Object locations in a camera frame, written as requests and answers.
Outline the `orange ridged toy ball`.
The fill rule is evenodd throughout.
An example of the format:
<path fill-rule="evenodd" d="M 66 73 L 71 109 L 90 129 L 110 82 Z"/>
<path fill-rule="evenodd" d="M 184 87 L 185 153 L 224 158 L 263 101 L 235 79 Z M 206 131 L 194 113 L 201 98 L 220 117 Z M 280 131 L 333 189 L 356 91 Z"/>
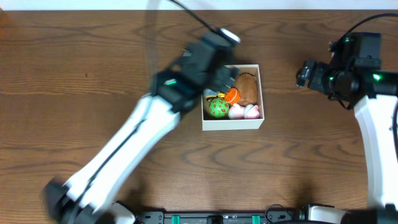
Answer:
<path fill-rule="evenodd" d="M 239 90 L 235 87 L 230 88 L 228 92 L 224 94 L 224 100 L 230 105 L 238 103 L 240 99 L 241 94 Z"/>

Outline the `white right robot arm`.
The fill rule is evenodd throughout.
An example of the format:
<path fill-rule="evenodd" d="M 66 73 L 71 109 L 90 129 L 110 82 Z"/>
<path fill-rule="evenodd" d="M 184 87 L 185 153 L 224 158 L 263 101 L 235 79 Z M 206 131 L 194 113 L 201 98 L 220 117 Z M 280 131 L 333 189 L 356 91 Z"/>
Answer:
<path fill-rule="evenodd" d="M 354 110 L 365 150 L 368 206 L 341 210 L 313 204 L 295 222 L 397 223 L 397 74 L 380 71 L 369 60 L 365 65 L 307 60 L 296 84 Z"/>

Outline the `brown plush toy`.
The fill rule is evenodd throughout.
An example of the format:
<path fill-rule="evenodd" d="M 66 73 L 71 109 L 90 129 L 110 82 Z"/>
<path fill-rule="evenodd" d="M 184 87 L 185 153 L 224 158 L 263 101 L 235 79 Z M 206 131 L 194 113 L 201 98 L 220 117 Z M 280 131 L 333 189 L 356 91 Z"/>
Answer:
<path fill-rule="evenodd" d="M 247 106 L 257 103 L 257 81 L 253 74 L 244 72 L 238 75 L 234 87 L 241 94 L 241 99 L 238 101 L 239 105 Z"/>

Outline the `pink toy duck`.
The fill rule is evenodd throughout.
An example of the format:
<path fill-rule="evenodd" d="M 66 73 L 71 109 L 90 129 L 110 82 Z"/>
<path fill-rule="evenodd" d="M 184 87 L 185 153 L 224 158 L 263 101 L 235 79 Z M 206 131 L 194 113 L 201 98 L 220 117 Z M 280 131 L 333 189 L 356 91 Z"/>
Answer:
<path fill-rule="evenodd" d="M 259 119 L 260 112 L 258 105 L 249 104 L 247 106 L 241 106 L 234 104 L 228 111 L 229 119 Z"/>

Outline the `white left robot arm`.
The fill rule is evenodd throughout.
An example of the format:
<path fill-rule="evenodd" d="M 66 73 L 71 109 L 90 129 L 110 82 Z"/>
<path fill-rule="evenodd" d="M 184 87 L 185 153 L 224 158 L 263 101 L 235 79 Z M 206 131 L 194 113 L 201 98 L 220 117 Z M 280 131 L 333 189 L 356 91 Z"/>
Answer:
<path fill-rule="evenodd" d="M 204 90 L 227 91 L 237 73 L 224 65 L 216 70 L 168 67 L 156 73 L 150 91 L 102 150 L 64 184 L 51 180 L 45 186 L 50 218 L 57 223 L 135 223 L 135 214 L 114 200 L 126 179 L 194 109 Z"/>

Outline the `yellow grey toy truck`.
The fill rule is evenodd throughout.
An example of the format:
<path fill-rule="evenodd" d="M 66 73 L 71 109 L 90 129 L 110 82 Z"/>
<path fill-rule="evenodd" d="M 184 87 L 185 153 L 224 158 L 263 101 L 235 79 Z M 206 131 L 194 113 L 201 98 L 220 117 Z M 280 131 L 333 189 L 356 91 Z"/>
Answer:
<path fill-rule="evenodd" d="M 211 102 L 215 98 L 224 98 L 225 94 L 220 91 L 205 89 L 203 92 L 203 97 L 205 98 L 206 101 Z"/>

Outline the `green numbered ball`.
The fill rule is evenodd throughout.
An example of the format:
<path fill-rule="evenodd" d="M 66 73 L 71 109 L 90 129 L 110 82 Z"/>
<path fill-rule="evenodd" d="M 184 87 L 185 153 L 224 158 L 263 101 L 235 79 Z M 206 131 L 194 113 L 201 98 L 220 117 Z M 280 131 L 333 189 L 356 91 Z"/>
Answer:
<path fill-rule="evenodd" d="M 224 118 L 228 115 L 229 103 L 224 98 L 214 98 L 209 103 L 210 115 L 214 118 Z"/>

